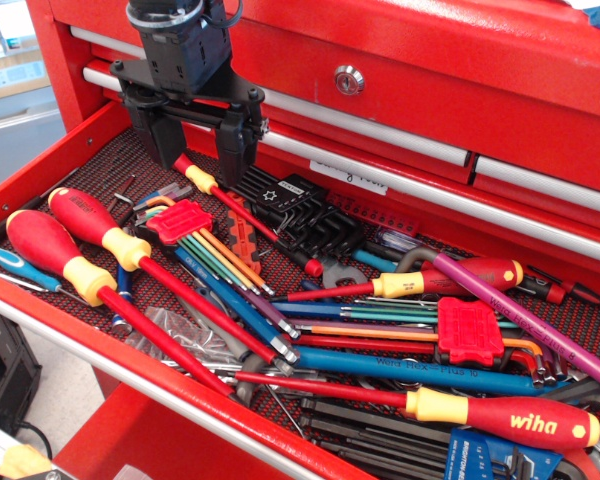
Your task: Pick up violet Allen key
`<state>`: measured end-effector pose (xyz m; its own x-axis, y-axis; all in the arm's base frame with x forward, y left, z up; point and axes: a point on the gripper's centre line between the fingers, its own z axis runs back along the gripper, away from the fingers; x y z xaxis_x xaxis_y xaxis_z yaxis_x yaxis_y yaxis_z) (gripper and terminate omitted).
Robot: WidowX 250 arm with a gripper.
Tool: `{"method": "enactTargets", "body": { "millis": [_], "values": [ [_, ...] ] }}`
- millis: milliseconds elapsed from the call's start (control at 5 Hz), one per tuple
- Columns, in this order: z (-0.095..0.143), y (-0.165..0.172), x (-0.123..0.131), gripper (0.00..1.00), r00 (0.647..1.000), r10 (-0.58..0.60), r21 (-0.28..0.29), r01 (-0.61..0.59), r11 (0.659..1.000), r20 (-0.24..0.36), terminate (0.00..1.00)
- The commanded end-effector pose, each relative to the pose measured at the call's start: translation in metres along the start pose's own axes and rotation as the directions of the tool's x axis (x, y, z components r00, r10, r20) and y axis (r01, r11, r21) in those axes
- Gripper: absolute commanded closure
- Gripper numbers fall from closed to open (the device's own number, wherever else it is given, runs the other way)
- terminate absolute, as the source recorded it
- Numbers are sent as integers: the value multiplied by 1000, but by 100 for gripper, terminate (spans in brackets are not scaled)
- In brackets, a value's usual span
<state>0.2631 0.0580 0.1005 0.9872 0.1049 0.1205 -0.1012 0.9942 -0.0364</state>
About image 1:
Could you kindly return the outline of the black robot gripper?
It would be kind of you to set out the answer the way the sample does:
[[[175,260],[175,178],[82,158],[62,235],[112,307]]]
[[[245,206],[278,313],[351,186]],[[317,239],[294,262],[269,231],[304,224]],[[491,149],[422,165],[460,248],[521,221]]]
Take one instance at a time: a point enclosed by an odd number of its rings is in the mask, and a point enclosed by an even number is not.
[[[130,1],[126,16],[140,35],[143,60],[110,67],[131,123],[151,159],[169,170],[186,148],[181,122],[216,131],[222,182],[238,185],[267,131],[264,91],[232,68],[222,1]]]

